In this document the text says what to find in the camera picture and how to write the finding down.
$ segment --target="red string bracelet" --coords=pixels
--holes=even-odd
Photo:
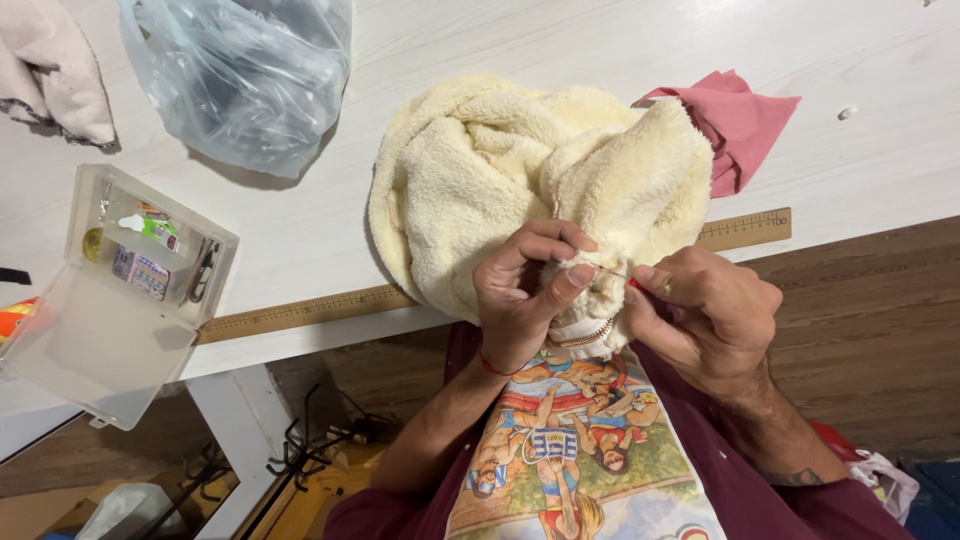
[[[480,356],[480,363],[483,364],[483,368],[484,368],[485,370],[493,373],[494,375],[499,375],[499,376],[502,376],[502,377],[512,377],[512,376],[516,375],[517,373],[519,373],[519,372],[520,372],[520,369],[523,369],[523,366],[520,366],[520,369],[517,369],[517,370],[514,371],[513,373],[503,373],[502,371],[500,371],[500,370],[496,369],[495,367],[491,366],[490,363],[487,362],[487,359],[484,358],[483,355],[480,353],[480,350],[479,350],[479,349],[477,350],[477,356]]]

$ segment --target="pink fabric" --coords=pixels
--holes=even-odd
[[[690,88],[661,86],[634,107],[661,96],[679,97],[693,125],[713,145],[710,197],[733,195],[747,185],[800,101],[754,94],[732,69],[714,71]]]

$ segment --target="orange object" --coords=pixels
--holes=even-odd
[[[30,300],[0,308],[0,345],[3,345],[7,338],[13,335],[17,325],[27,316],[30,308],[34,306],[36,298],[35,296]]]

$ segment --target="sewing kit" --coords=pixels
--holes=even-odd
[[[213,316],[238,243],[112,165],[80,165],[66,264],[0,348],[0,375],[131,429]]]
[[[696,245],[712,252],[753,246],[791,235],[790,209],[775,209],[711,221]],[[395,284],[323,296],[284,306],[266,307],[211,319],[200,327],[194,345],[216,343],[271,331],[287,330],[418,306]]]

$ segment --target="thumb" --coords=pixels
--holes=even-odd
[[[543,319],[554,318],[584,292],[593,279],[593,274],[593,267],[588,264],[577,264],[561,270],[554,276],[553,281],[531,300],[531,309]]]
[[[696,338],[660,317],[653,299],[639,289],[626,285],[622,313],[630,335],[663,359],[688,363],[699,356]]]

